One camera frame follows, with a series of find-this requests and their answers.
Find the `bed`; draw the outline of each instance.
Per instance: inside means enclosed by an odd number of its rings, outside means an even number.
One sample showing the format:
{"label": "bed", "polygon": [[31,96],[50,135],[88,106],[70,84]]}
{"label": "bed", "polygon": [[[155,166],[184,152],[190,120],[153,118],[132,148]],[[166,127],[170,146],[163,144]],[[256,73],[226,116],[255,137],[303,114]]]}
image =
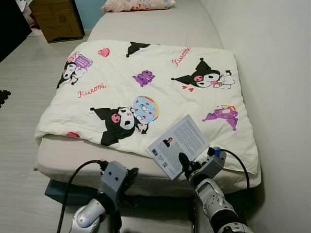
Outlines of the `bed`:
{"label": "bed", "polygon": [[[179,0],[169,10],[106,13],[94,27],[88,41],[100,39],[222,48],[212,21],[197,0]],[[117,160],[128,168],[138,167],[139,175],[127,191],[128,195],[155,197],[193,195],[193,189],[183,175],[178,180],[171,181],[151,158],[59,135],[49,134],[42,138],[34,170],[40,171],[52,180],[67,182],[80,164],[91,159]],[[257,173],[249,176],[251,187],[261,182],[259,162]],[[215,177],[215,181],[225,193],[246,188],[245,176],[239,171],[224,169]],[[73,183],[98,188],[99,182],[98,166],[90,165],[78,173]]]}

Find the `white comforter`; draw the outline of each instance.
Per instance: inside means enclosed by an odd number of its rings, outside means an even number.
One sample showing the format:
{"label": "white comforter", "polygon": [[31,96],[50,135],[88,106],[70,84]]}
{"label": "white comforter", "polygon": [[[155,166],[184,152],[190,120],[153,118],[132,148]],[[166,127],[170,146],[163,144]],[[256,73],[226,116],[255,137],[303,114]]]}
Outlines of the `white comforter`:
{"label": "white comforter", "polygon": [[[146,148],[187,114],[212,146],[237,153],[250,173],[257,172],[236,61],[226,50],[82,43],[66,61],[35,137],[78,137],[149,157]],[[225,168],[242,171],[231,157]]]}

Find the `white wall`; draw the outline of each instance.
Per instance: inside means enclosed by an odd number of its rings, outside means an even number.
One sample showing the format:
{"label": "white wall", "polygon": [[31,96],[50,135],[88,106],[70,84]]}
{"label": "white wall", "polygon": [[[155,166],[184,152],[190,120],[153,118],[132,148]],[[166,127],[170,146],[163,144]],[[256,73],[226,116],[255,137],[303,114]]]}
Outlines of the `white wall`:
{"label": "white wall", "polygon": [[264,203],[256,233],[311,232],[309,0],[201,0],[235,53],[254,127]]}

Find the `black cable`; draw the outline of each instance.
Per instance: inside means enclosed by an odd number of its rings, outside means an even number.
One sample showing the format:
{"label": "black cable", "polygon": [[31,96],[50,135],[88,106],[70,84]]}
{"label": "black cable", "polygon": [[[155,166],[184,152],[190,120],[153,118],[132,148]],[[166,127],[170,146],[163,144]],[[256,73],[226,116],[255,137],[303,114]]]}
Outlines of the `black cable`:
{"label": "black cable", "polygon": [[64,195],[64,200],[63,200],[63,207],[62,207],[62,211],[61,211],[61,214],[60,214],[60,217],[59,217],[59,222],[58,222],[58,228],[57,228],[57,233],[60,233],[60,230],[62,228],[62,224],[63,224],[63,219],[64,219],[64,214],[65,214],[65,207],[66,207],[66,203],[67,203],[67,198],[68,198],[68,194],[69,194],[69,188],[70,188],[70,185],[73,181],[73,178],[77,175],[77,173],[83,168],[85,167],[86,165],[89,165],[89,164],[99,164],[101,165],[102,164],[102,161],[101,160],[90,160],[90,161],[87,161],[85,162],[84,164],[82,164],[81,166],[79,166],[76,171],[74,172],[74,174],[71,176],[71,178],[69,179],[67,185],[66,185],[66,191],[65,191],[65,195]]}
{"label": "black cable", "polygon": [[240,211],[238,213],[238,215],[240,215],[241,212],[244,210],[244,208],[246,206],[248,195],[249,195],[250,182],[249,182],[248,172],[247,172],[246,167],[245,167],[244,163],[242,162],[242,160],[235,153],[233,153],[233,152],[231,152],[229,150],[226,150],[226,149],[220,149],[220,151],[227,152],[227,153],[231,154],[233,157],[235,157],[239,161],[239,163],[241,164],[241,166],[242,166],[242,168],[244,170],[244,173],[245,173],[245,177],[246,177],[246,194],[245,194],[244,204],[243,204],[242,208],[240,209]]}

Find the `booklet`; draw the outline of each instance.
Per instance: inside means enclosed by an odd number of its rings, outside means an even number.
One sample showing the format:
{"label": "booklet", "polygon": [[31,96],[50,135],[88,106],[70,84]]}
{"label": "booklet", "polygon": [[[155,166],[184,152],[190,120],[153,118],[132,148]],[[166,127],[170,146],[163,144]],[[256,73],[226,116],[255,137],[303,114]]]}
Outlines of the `booklet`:
{"label": "booklet", "polygon": [[193,161],[207,147],[209,142],[188,114],[152,143],[147,151],[169,178],[174,180],[182,173],[179,153],[186,154]]}

